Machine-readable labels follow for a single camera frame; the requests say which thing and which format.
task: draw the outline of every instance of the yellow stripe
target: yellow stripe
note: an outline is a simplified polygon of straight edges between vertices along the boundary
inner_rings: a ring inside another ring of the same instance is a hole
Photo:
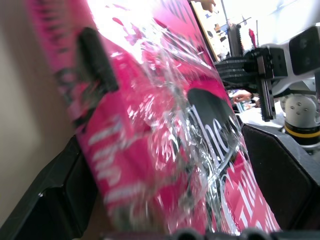
[[[303,138],[303,139],[310,139],[310,138],[314,138],[314,137],[318,137],[320,136],[320,131],[315,132],[315,133],[306,133],[306,134],[302,134],[302,133],[297,133],[294,131],[291,131],[287,126],[285,127],[285,131],[287,131],[289,134],[298,137],[298,138]]]

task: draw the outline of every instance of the black stripe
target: black stripe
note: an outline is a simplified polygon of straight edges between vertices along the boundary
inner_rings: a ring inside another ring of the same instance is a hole
[[[309,137],[309,138],[303,138],[291,135],[289,132],[285,132],[286,134],[290,135],[298,144],[308,146],[308,145],[314,145],[320,142],[320,136],[315,137]]]
[[[291,125],[291,124],[289,124],[287,122],[285,122],[285,126],[289,130],[291,130],[291,131],[293,131],[293,132],[295,132],[297,134],[314,134],[314,133],[317,133],[317,132],[320,131],[320,126],[302,128],[302,127],[293,126],[293,125]]]

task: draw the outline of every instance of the beige wall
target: beige wall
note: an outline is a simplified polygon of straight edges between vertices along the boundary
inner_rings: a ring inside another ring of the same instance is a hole
[[[23,0],[0,3],[0,226],[73,130]]]

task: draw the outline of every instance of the plastic wrap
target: plastic wrap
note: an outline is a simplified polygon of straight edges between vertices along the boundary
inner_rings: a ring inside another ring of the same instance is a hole
[[[113,226],[277,230],[206,50],[147,2],[27,1]]]

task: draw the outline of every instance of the pink package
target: pink package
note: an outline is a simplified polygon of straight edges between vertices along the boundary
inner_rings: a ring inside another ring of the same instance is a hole
[[[118,230],[279,229],[187,1],[26,0]]]

